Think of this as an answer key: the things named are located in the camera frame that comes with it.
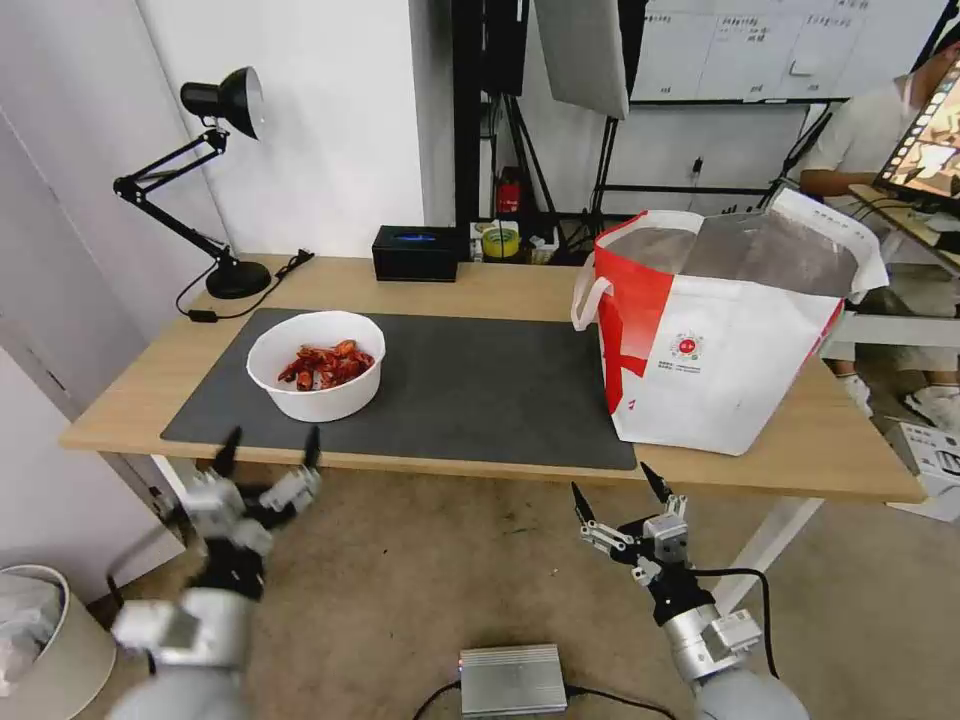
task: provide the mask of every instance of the gray floor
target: gray floor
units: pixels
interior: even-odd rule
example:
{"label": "gray floor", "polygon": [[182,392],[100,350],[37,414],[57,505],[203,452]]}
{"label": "gray floor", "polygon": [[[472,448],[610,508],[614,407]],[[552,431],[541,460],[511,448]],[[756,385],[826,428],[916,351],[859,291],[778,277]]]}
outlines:
{"label": "gray floor", "polygon": [[[588,494],[601,520],[654,510],[645,487]],[[691,498],[697,563],[728,563],[769,502]],[[173,561],[131,594],[172,597],[194,561]],[[780,672],[813,718],[957,717],[956,528],[827,503],[770,580]],[[756,600],[747,605],[759,613]],[[566,486],[330,471],[319,502],[277,540],[247,686],[259,720],[403,720],[455,677],[460,648],[556,642],[568,680],[689,717],[650,610],[626,568],[579,540]],[[144,675],[122,662],[81,718],[103,717]],[[425,718],[458,709],[453,694]],[[578,698],[565,717],[644,716]]]}

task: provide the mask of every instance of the white cardboard box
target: white cardboard box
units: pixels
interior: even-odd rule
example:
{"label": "white cardboard box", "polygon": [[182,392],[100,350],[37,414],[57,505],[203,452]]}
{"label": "white cardboard box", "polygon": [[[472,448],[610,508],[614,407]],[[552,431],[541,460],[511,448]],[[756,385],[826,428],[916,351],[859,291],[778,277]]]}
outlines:
{"label": "white cardboard box", "polygon": [[960,518],[960,438],[907,422],[898,422],[885,437],[929,495],[915,505],[887,504],[943,522]]}

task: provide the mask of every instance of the whiteboard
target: whiteboard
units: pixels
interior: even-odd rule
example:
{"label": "whiteboard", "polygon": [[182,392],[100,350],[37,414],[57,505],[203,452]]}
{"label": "whiteboard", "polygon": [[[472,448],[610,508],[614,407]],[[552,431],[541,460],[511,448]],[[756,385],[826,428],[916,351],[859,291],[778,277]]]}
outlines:
{"label": "whiteboard", "polygon": [[946,0],[649,0],[634,101],[845,98],[910,70]]}

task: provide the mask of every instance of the robotic arm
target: robotic arm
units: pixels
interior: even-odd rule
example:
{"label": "robotic arm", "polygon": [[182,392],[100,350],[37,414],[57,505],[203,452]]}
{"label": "robotic arm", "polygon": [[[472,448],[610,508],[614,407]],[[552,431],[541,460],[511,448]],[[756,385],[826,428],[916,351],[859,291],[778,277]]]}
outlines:
{"label": "robotic arm", "polygon": [[611,560],[630,566],[633,579],[653,596],[654,622],[670,640],[677,671],[695,695],[697,718],[809,720],[779,679],[744,666],[763,637],[760,627],[747,610],[725,616],[717,611],[687,556],[687,498],[674,495],[662,477],[641,466],[664,503],[663,512],[613,528],[597,522],[586,497],[571,483],[580,535]]}
{"label": "robotic arm", "polygon": [[263,596],[272,531],[299,515],[320,486],[320,435],[313,427],[302,464],[272,487],[238,488],[229,478],[236,428],[210,469],[181,498],[207,559],[177,602],[129,601],[113,625],[117,642],[149,653],[156,674],[114,707],[110,720],[247,720],[240,692],[253,614]]}

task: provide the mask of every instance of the monitor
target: monitor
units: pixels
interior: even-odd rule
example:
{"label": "monitor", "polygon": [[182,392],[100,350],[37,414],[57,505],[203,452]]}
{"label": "monitor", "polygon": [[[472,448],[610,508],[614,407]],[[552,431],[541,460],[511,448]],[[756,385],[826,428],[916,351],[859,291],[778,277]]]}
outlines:
{"label": "monitor", "polygon": [[960,59],[940,81],[877,176],[877,185],[909,199],[960,210]]}

